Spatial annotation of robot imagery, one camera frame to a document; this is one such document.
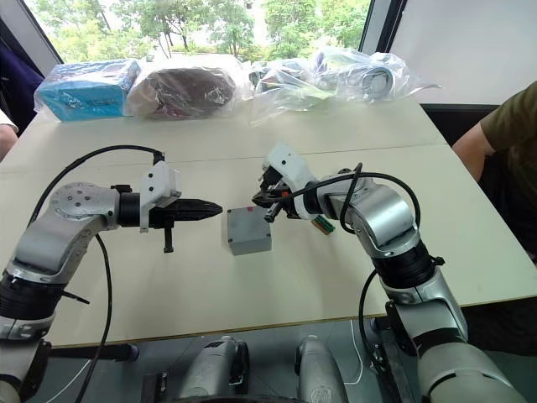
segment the gray electrical box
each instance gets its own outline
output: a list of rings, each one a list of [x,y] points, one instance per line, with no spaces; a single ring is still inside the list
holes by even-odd
[[[269,223],[264,220],[266,210],[261,207],[243,207],[227,210],[227,243],[234,255],[253,254],[272,248]]]

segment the olive green shirt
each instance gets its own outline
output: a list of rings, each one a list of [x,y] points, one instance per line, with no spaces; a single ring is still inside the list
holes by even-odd
[[[481,121],[490,145],[507,151],[508,170],[537,211],[537,81]]]

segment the cyan box in plastic bag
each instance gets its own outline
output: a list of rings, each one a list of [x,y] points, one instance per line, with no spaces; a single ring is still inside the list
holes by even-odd
[[[35,111],[63,121],[122,116],[139,72],[135,59],[57,65],[35,91]]]

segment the white table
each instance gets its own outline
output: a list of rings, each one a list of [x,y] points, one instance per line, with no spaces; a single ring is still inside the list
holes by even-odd
[[[148,156],[137,157],[141,163],[136,165],[85,166],[65,181],[91,181],[100,186],[131,183],[137,189],[149,167]],[[412,186],[422,206],[422,238],[431,254],[446,259],[444,275],[462,305],[535,295],[537,270],[446,145],[304,157],[318,176],[362,161],[365,170],[396,175]],[[214,159],[173,166],[181,171],[184,197],[217,202],[227,209],[250,204],[258,188],[261,162],[261,158]],[[0,175],[0,261],[7,261],[13,252],[37,197],[55,173],[26,170]],[[177,223],[173,254],[162,253],[161,231],[140,234],[136,228],[120,228],[104,233],[114,289],[109,340],[357,315],[357,295],[373,267],[355,237],[340,228],[326,236],[309,222],[279,217],[273,225],[272,251],[234,257],[227,247],[225,226],[225,214]],[[106,314],[102,266],[100,249],[92,243],[67,288],[91,305],[62,299],[48,336],[54,345],[100,339]],[[385,301],[374,281],[365,313],[384,313]]]
[[[0,173],[60,170],[74,158],[112,144],[155,147],[169,162],[184,162],[264,157],[279,140],[300,154],[446,143],[413,98],[370,107],[332,101],[323,113],[285,113],[254,126],[249,104],[234,118],[183,122],[112,118],[60,123],[38,116],[0,164]],[[116,152],[86,165],[145,161],[137,152]]]

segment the clear plastic wrap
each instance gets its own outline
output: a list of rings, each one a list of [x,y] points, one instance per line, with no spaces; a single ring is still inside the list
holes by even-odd
[[[373,103],[440,88],[413,74],[402,59],[390,53],[369,56],[327,46],[312,61],[300,60],[300,68],[293,72],[281,61],[262,65],[263,75],[258,77],[253,98],[253,123],[287,110],[307,111],[331,97]]]
[[[135,59],[57,65],[35,90],[34,110],[63,121],[122,116],[139,72]]]
[[[181,56],[147,64],[127,96],[126,114],[195,119],[227,114],[253,94],[248,72],[231,55]]]
[[[325,47],[315,56],[314,85],[336,92],[346,101],[367,103],[404,98],[425,88],[440,88],[413,74],[391,53],[371,56],[349,49]]]

